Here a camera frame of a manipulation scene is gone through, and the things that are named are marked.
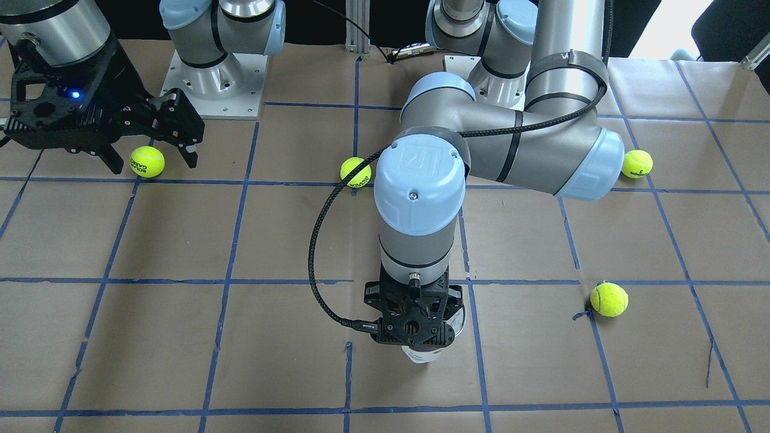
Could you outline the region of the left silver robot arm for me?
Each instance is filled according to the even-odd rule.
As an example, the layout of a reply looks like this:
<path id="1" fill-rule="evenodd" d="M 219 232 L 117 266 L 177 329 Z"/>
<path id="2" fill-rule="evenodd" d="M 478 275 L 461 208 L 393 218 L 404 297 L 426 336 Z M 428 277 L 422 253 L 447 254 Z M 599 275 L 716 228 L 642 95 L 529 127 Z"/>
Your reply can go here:
<path id="1" fill-rule="evenodd" d="M 616 132 L 597 125 L 607 93 L 603 55 L 609 1 L 435 1 L 432 41 L 478 52 L 478 68 L 510 79 L 523 109 L 495 106 L 479 84 L 452 72 L 419 79 L 401 131 L 380 153 L 374 199 L 381 270 L 364 301 L 381 317 L 355 324 L 375 342 L 445 347 L 460 331 L 462 291 L 449 283 L 449 253 L 466 178 L 594 201 L 623 164 Z"/>

